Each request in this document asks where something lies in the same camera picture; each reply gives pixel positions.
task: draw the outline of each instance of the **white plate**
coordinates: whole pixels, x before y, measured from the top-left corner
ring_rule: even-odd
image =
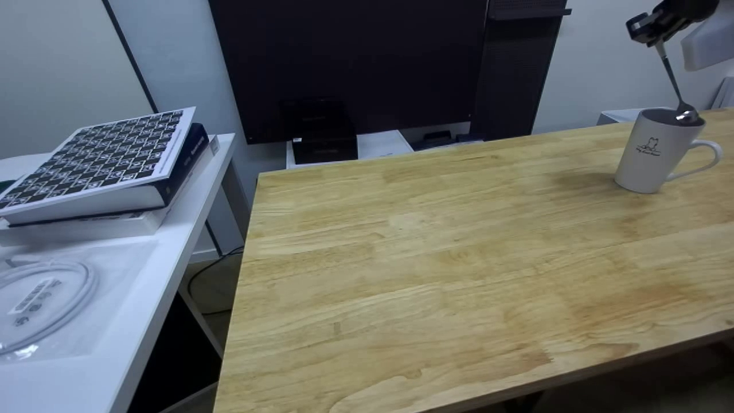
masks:
[[[95,275],[79,262],[38,262],[0,272],[0,356],[67,327],[93,289]]]

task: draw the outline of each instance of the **cable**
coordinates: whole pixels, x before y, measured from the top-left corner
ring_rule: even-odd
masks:
[[[234,258],[234,256],[240,256],[242,252],[242,245],[228,250],[227,256],[217,258],[215,262],[207,265],[203,268],[200,268],[196,274],[193,274],[186,282],[186,294],[195,302],[195,306],[200,307],[195,294],[193,294],[193,282],[200,281],[200,275],[203,275],[207,272],[215,268],[217,265],[221,265],[225,260]],[[201,313],[203,317],[207,315],[227,315],[232,313],[232,307],[227,310],[215,310],[215,313]]]
[[[13,354],[17,349],[24,349],[35,343],[40,343],[43,337],[57,334],[62,327],[67,327],[93,296],[95,286],[99,286],[99,275],[90,272],[90,267],[79,265],[79,262],[36,262],[36,265],[24,265],[24,267],[15,267],[9,272],[0,272],[0,291],[6,289],[13,282],[20,282],[24,278],[35,278],[40,274],[76,274],[82,278],[79,289],[68,299],[68,307],[62,310],[54,319],[51,319],[48,323],[43,323],[40,328],[36,328],[35,334],[15,341],[15,343],[0,343],[0,356]]]

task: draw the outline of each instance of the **white mug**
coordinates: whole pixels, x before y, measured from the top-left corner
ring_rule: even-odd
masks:
[[[642,111],[625,143],[615,182],[633,193],[655,193],[664,182],[712,167],[722,149],[710,141],[695,141],[704,119],[679,117],[676,111]],[[710,149],[704,167],[671,172],[693,148]]]

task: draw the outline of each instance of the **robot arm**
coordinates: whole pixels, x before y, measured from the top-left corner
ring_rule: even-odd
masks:
[[[702,26],[681,41],[685,70],[734,57],[734,0],[663,0],[652,14],[630,19],[625,30],[639,44],[660,47],[691,24]]]
[[[691,24],[709,19],[715,8],[718,0],[663,0],[652,14],[625,21],[625,30],[634,41],[655,47]]]

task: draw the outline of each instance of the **mug handle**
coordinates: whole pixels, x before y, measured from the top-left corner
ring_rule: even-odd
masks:
[[[671,172],[671,175],[668,175],[668,182],[681,179],[681,178],[688,178],[688,175],[704,172],[704,171],[712,167],[712,166],[719,161],[719,157],[725,154],[725,149],[719,149],[719,144],[718,144],[718,143],[710,143],[710,141],[693,141],[688,149],[695,149],[695,148],[709,148],[710,154],[712,154],[710,163],[709,163],[709,166],[702,166],[702,167],[697,167],[697,171]]]

